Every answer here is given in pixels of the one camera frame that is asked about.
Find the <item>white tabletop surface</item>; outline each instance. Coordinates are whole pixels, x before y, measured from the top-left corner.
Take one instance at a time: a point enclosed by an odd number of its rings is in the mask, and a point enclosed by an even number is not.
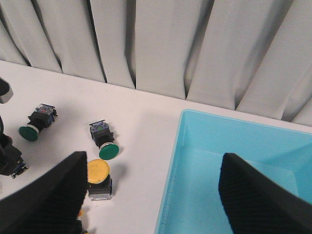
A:
[[[179,116],[184,109],[233,117],[312,133],[312,127],[254,116],[200,103],[128,89],[93,80],[0,61],[0,77],[14,96],[0,104],[4,133],[22,151],[30,167],[12,179],[0,175],[0,199],[40,177],[74,151],[98,158],[89,123],[105,119],[120,154],[109,160],[111,200],[83,204],[83,226],[90,234],[152,234],[155,230]],[[53,105],[58,119],[37,141],[28,142],[18,128],[41,103]]]

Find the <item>light blue plastic bin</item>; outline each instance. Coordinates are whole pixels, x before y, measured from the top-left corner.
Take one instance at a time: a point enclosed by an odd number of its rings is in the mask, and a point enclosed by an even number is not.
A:
[[[236,153],[312,203],[312,135],[186,110],[160,207],[156,234],[232,234],[218,193],[224,153]]]

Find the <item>yellow push button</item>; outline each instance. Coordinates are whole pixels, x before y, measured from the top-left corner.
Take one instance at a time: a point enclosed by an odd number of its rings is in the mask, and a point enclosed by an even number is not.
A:
[[[102,159],[94,159],[88,162],[88,182],[100,184],[109,174],[109,165]]]

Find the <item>green push button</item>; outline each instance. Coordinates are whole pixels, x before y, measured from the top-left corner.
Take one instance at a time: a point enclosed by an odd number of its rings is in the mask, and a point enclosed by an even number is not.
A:
[[[25,126],[20,127],[19,134],[28,141],[35,141],[38,139],[37,132],[31,127],[25,127]]]
[[[110,160],[117,156],[119,147],[114,144],[105,145],[99,152],[99,157],[103,160]]]

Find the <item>black electrical component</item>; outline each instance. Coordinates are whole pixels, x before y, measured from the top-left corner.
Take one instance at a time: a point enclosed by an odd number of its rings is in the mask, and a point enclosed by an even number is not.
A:
[[[30,122],[19,128],[19,134],[28,141],[35,141],[38,139],[38,134],[44,128],[48,128],[57,116],[54,106],[41,104],[28,117]]]
[[[99,184],[88,182],[88,191],[89,197],[92,201],[111,199],[113,191],[113,181],[111,176],[108,175],[106,179]]]
[[[104,160],[110,160],[117,156],[119,147],[114,144],[114,133],[109,129],[104,120],[91,123],[90,133],[96,146],[99,148],[99,157]]]
[[[11,175],[15,178],[27,169],[28,167],[21,158],[21,152],[12,145],[12,139],[2,133],[0,136],[0,174]]]

